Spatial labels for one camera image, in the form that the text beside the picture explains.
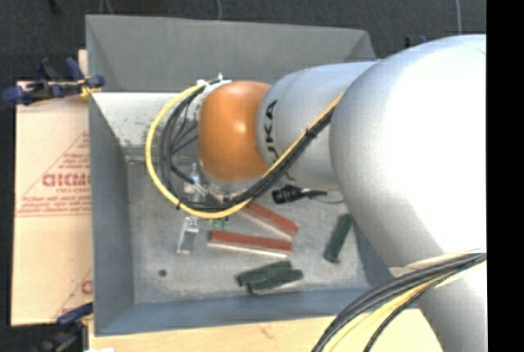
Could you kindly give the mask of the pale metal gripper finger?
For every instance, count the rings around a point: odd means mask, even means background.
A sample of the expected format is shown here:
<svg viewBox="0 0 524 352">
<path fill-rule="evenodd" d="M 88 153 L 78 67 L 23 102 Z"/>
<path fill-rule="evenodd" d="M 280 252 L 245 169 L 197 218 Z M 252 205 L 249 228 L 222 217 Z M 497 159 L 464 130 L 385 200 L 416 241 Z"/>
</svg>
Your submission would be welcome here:
<svg viewBox="0 0 524 352">
<path fill-rule="evenodd" d="M 179 255 L 190 254 L 199 234 L 199 226 L 196 218 L 185 217 L 178 237 L 176 253 Z"/>
<path fill-rule="evenodd" d="M 188 196 L 201 195 L 201 176 L 196 163 L 193 163 L 187 175 L 187 180 L 183 184 L 183 192 Z"/>
</svg>

